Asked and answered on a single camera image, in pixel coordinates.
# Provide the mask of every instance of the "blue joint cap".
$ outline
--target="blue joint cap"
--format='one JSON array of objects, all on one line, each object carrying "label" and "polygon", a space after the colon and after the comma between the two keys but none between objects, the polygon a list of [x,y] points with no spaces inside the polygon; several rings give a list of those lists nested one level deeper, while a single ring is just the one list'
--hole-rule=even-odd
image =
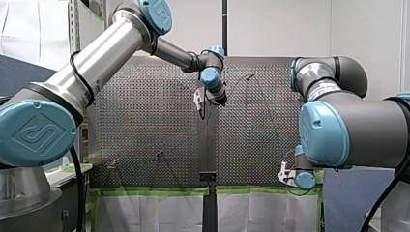
[{"label": "blue joint cap", "polygon": [[172,28],[172,12],[165,0],[139,0],[139,6],[148,23],[163,36]]},{"label": "blue joint cap", "polygon": [[222,59],[223,59],[223,56],[225,55],[225,50],[221,46],[211,46],[208,50],[216,53]]},{"label": "blue joint cap", "polygon": [[403,98],[407,101],[410,101],[410,91],[399,93],[399,94],[397,94],[397,96],[400,97],[400,98]]},{"label": "blue joint cap", "polygon": [[54,162],[70,150],[76,124],[51,101],[20,101],[0,110],[0,162],[33,167]]},{"label": "blue joint cap", "polygon": [[349,133],[337,111],[323,101],[302,107],[299,135],[307,159],[315,164],[342,167],[350,151]]},{"label": "blue joint cap", "polygon": [[213,67],[206,68],[204,71],[202,71],[201,81],[207,89],[213,89],[217,87],[220,83],[220,71]]},{"label": "blue joint cap", "polygon": [[298,87],[296,87],[296,72],[295,68],[298,65],[299,60],[302,58],[296,58],[292,61],[292,64],[290,65],[290,90],[292,92],[298,92]]},{"label": "blue joint cap", "polygon": [[299,189],[311,190],[316,186],[316,178],[310,172],[300,172],[295,178],[295,184]]}]

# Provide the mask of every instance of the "white cloth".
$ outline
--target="white cloth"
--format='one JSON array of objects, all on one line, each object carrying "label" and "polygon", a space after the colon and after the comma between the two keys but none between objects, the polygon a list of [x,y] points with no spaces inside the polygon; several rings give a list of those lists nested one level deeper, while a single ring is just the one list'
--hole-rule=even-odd
[{"label": "white cloth", "polygon": [[203,196],[99,197],[95,232],[202,232]]},{"label": "white cloth", "polygon": [[219,232],[315,232],[318,196],[250,193],[218,196]]}]

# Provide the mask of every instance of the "pegboard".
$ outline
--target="pegboard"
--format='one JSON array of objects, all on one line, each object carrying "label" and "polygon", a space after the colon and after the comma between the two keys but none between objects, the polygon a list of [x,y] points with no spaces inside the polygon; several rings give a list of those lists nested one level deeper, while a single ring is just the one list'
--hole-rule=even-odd
[{"label": "pegboard", "polygon": [[93,187],[199,185],[196,79],[148,57],[131,58],[116,73],[90,117],[101,157]]},{"label": "pegboard", "polygon": [[290,91],[292,60],[232,58],[227,62],[228,104],[220,108],[217,125],[218,185],[281,185],[281,162],[294,164],[302,104],[299,94]]},{"label": "pegboard", "polygon": [[298,143],[301,104],[290,92],[291,61],[226,58],[228,103],[204,130],[193,103],[197,73],[132,57],[90,114],[90,152],[101,160],[92,187],[198,187],[203,144],[209,144],[198,133],[212,128],[216,150],[209,151],[216,153],[205,156],[217,165],[219,185],[277,185],[280,162]]}]

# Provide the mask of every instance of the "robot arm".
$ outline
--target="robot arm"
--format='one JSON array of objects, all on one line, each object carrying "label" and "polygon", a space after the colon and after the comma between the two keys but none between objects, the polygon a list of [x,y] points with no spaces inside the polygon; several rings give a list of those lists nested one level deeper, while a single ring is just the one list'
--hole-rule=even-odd
[{"label": "robot arm", "polygon": [[44,83],[31,83],[0,106],[0,163],[30,167],[64,156],[74,142],[83,109],[140,49],[184,72],[201,72],[203,88],[212,96],[209,99],[225,104],[220,80],[223,49],[214,46],[196,55],[160,39],[172,27],[164,0],[122,4],[110,21],[109,28],[72,56],[70,64]]},{"label": "robot arm", "polygon": [[295,184],[312,189],[313,166],[396,168],[408,153],[409,103],[404,95],[364,101],[363,68],[347,57],[299,58],[292,90],[305,104],[299,118],[301,147]]}]

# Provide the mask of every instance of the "wire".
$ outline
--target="wire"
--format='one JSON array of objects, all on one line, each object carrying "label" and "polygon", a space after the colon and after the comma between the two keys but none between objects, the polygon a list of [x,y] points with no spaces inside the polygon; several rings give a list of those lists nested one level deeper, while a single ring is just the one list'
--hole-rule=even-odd
[{"label": "wire", "polygon": [[85,80],[85,78],[79,73],[77,67],[75,66],[74,63],[74,58],[75,56],[80,52],[80,50],[73,52],[73,54],[70,56],[70,65],[72,66],[73,69],[73,73],[75,75],[75,77],[77,77],[78,79],[81,80],[81,82],[85,85],[85,87],[87,88],[87,91],[89,93],[89,101],[86,107],[90,106],[93,102],[94,102],[94,91],[91,88],[91,86],[88,84],[87,80]]},{"label": "wire", "polygon": [[76,231],[82,231],[82,223],[84,220],[84,213],[85,213],[85,192],[84,192],[84,177],[82,176],[81,172],[81,164],[79,163],[78,155],[75,150],[74,145],[70,148],[70,153],[72,154],[75,175],[77,180],[77,189],[78,189],[78,218],[77,218],[77,225]]},{"label": "wire", "polygon": [[297,193],[291,191],[290,188],[289,188],[288,185],[287,185],[287,181],[288,181],[288,180],[295,180],[295,178],[293,178],[293,177],[288,178],[288,176],[289,176],[289,174],[286,175],[286,184],[285,184],[285,185],[286,185],[286,190],[287,190],[290,194],[295,195],[295,196],[304,196],[304,195],[310,193],[310,189],[307,190],[306,192],[302,193],[302,194],[297,194]]},{"label": "wire", "polygon": [[390,194],[390,192],[392,192],[392,190],[395,188],[397,183],[400,181],[401,176],[406,173],[409,167],[410,167],[410,156],[407,158],[406,162],[401,166],[401,168],[397,172],[397,175],[395,175],[395,178],[389,183],[389,185],[386,187],[383,193],[379,196],[376,202],[374,202],[374,205],[371,207],[371,210],[368,213],[366,220],[363,222],[362,229],[360,230],[360,232],[366,232],[368,226],[370,225],[370,221],[373,218],[374,214],[376,213],[377,209],[380,207],[380,205],[383,203],[386,197]]},{"label": "wire", "polygon": [[12,96],[5,96],[5,97],[0,97],[0,105],[6,103],[8,100],[10,100]]}]

